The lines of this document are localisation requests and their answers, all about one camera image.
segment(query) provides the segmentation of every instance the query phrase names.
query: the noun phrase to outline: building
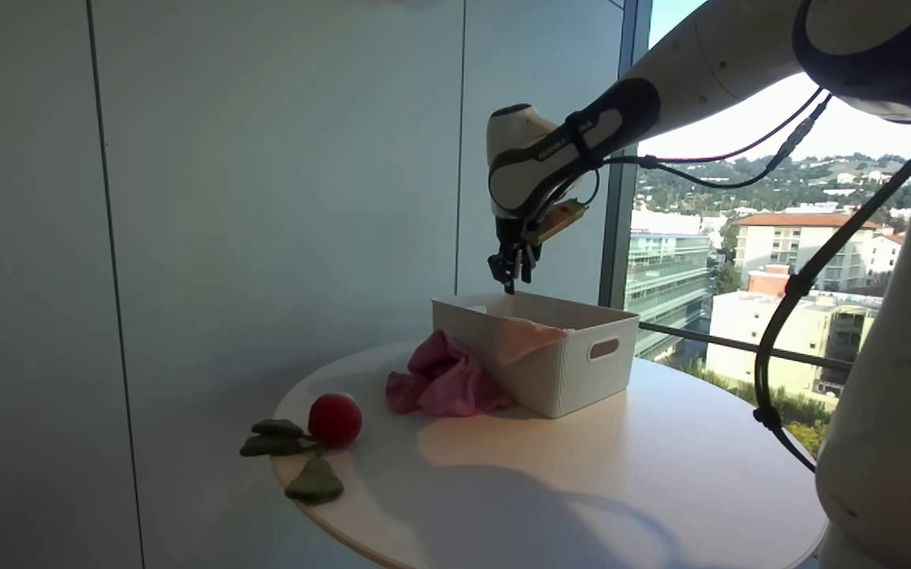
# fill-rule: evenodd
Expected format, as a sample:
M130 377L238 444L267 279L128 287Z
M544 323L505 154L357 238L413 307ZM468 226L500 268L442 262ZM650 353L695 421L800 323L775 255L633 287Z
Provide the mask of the building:
M715 262L707 235L633 235L627 262L627 309L641 323L710 332ZM637 353L701 360L701 342L640 332Z
M783 301L786 268L759 268L750 290L718 293L713 301L713 336L759 346ZM863 293L809 293L798 304L775 348L850 363L874 324L881 296ZM754 350L710 346L707 369L727 379L754 383ZM845 372L773 356L770 379L789 391L838 391Z
M756 213L741 219L736 268L808 267L822 244L848 222L848 213ZM900 246L867 222L834 259L821 271L821 290L874 290L900 262Z
M727 216L633 213L633 235L707 235L722 249Z

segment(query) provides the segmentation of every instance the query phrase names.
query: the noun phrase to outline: white storage bin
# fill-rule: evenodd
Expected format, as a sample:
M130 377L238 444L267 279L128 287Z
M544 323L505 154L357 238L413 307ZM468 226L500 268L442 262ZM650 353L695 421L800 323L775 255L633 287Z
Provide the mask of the white storage bin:
M627 388L640 320L539 293L478 293L436 301L433 330L523 407L562 416Z

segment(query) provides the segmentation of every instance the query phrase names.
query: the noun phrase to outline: gray wall panel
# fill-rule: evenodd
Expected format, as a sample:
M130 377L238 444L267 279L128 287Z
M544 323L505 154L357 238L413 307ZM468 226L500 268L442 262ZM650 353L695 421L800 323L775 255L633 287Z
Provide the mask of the gray wall panel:
M462 5L103 0L99 32L150 567L356 563L238 446L453 293Z
M498 253L486 195L486 117L498 106L530 100L560 123L599 98L618 76L620 9L608 0L572 5L562 0L468 0L464 36L458 293L478 293L500 290L486 268L486 255ZM592 179L580 179L577 193L590 195L590 189ZM523 290L599 301L604 202L602 193L580 224L544 246L534 284Z
M0 0L0 567L141 567L75 0Z

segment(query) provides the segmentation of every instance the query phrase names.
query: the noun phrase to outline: pink cloth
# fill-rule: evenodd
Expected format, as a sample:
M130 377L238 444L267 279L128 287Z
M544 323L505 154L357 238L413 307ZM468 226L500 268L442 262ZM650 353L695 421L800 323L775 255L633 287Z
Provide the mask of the pink cloth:
M495 377L442 332L417 346L409 372L388 372L386 398L395 414L423 410L433 416L464 416L509 405Z

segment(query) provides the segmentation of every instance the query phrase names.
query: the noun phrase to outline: city view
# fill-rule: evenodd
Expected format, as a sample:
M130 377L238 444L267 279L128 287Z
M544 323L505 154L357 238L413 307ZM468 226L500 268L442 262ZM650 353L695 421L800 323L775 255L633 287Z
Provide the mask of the city view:
M652 4L650 42L666 37L700 4ZM730 110L641 142L640 154L700 157L743 150L814 91L815 84L804 74L789 76ZM786 132L748 154L676 172L715 184L750 179L783 142ZM641 324L673 330L641 330L637 353L756 405L754 348L783 304L789 279L909 154L911 126L886 123L834 98L791 157L754 187L707 189L667 172L637 172L630 253L618 262L627 282L623 309L637 312ZM826 444L838 391L881 312L909 239L909 222L911 179L821 271L775 342L773 398L786 430L814 454Z
M770 157L693 163L701 179L748 179ZM630 226L623 307L641 323L759 346L789 279L886 184L900 154L791 157L750 189L701 189L641 172ZM911 179L821 271L775 348L822 363L773 356L773 388L789 430L821 450L911 222ZM637 353L695 372L750 398L754 350L640 332Z

